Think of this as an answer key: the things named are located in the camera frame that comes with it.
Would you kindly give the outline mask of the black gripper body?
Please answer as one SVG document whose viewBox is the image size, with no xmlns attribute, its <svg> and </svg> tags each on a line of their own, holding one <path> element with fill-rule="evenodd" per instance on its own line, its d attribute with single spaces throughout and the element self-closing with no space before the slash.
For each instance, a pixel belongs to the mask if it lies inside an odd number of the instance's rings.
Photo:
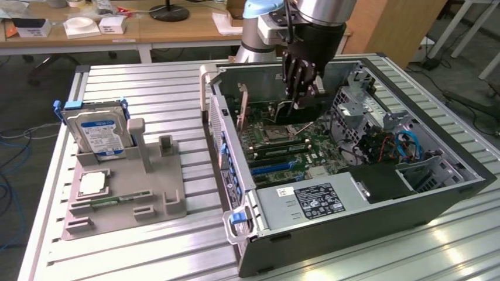
<svg viewBox="0 0 500 281">
<path fill-rule="evenodd" d="M 315 64 L 316 71 L 324 71 L 333 59 L 347 29 L 347 24 L 321 26 L 305 24 L 293 26 L 293 41 L 288 44 L 288 58 L 283 58 L 284 70 L 291 69 L 293 59 Z"/>
</svg>

